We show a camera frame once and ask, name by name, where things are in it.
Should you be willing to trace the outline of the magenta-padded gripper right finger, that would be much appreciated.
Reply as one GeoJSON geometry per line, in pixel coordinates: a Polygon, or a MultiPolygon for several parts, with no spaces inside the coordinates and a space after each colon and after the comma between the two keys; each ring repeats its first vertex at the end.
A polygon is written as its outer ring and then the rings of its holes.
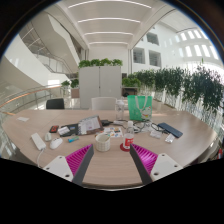
{"type": "Polygon", "coordinates": [[[130,146],[130,154],[144,185],[159,180],[182,169],[182,166],[166,153],[156,153],[136,144],[130,146]]]}

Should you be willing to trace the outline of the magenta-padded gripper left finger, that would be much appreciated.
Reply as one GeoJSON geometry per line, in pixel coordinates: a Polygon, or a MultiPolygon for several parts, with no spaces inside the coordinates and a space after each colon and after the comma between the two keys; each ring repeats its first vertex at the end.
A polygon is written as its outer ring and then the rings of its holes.
{"type": "Polygon", "coordinates": [[[44,170],[81,186],[93,155],[93,145],[90,144],[66,157],[57,156],[44,170]]]}

